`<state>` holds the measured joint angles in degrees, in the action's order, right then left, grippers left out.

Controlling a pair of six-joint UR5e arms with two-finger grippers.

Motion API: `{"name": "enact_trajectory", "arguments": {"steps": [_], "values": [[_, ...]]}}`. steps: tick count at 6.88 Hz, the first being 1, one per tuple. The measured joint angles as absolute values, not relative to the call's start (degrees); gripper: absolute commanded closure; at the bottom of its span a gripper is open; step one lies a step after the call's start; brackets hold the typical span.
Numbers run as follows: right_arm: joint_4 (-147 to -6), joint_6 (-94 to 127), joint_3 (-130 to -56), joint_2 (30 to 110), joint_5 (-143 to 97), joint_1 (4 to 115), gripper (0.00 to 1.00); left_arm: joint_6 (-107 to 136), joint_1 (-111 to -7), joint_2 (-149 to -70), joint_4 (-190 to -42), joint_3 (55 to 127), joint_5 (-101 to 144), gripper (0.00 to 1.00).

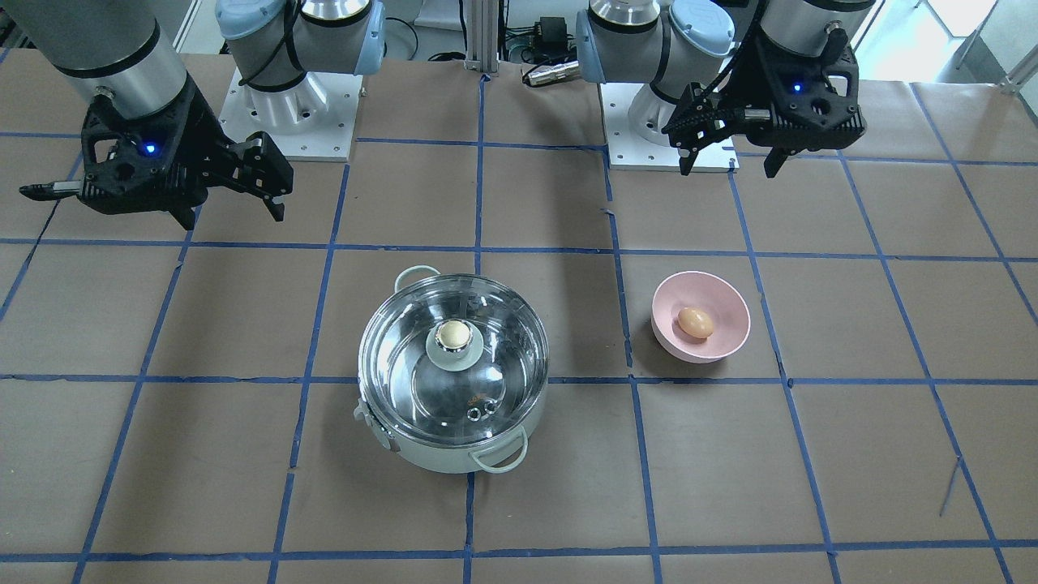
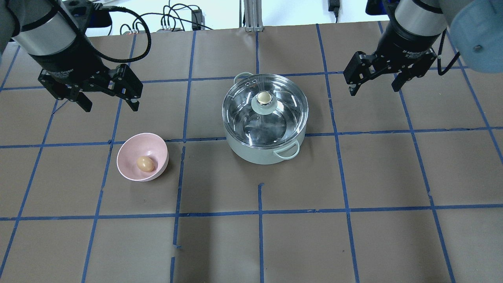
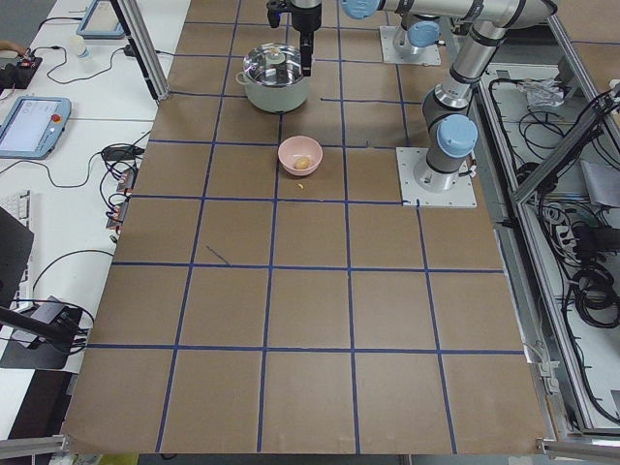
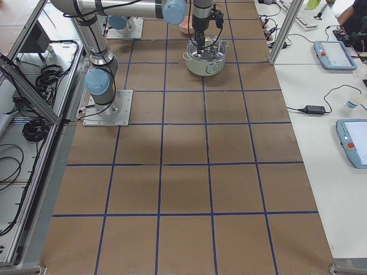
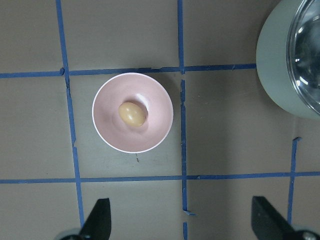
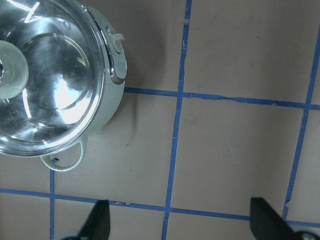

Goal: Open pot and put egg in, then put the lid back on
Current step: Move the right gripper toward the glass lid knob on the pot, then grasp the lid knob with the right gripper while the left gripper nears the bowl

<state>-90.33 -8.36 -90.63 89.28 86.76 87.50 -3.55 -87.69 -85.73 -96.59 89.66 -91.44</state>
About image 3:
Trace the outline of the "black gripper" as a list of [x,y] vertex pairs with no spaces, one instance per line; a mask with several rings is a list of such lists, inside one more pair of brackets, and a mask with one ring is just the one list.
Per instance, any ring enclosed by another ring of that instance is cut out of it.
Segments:
[[322,25],[321,0],[292,0],[291,15],[293,28],[299,35],[299,52],[302,75],[312,74],[314,32]]

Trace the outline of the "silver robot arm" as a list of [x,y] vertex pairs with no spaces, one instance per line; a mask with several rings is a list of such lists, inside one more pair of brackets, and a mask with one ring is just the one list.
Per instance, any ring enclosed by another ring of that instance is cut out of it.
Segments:
[[[416,64],[422,66],[441,63],[437,44],[440,39],[438,18],[433,15],[415,15],[411,12],[411,1],[342,1],[343,12],[352,19],[365,19],[375,12],[386,10],[400,15],[398,26],[382,26],[380,38],[383,59],[386,63]],[[278,27],[282,14],[291,15],[292,26],[299,33],[301,71],[311,75],[314,51],[314,33],[322,25],[322,3],[320,1],[269,1],[267,17],[272,28]]]
[[478,129],[466,116],[472,91],[510,29],[540,23],[557,12],[553,1],[343,1],[346,14],[365,19],[386,10],[397,14],[461,17],[469,35],[446,78],[424,98],[422,113],[430,146],[414,168],[416,183],[432,193],[450,190],[463,160],[477,143]]

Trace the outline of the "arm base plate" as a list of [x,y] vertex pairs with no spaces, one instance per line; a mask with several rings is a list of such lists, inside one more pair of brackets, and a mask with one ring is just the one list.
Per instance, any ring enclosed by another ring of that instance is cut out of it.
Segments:
[[379,28],[383,62],[388,64],[439,66],[442,62],[438,41],[427,46],[416,46],[408,32],[400,26]]
[[426,152],[423,147],[396,148],[402,203],[411,207],[476,208],[467,160],[462,160],[457,171],[443,174],[427,165]]

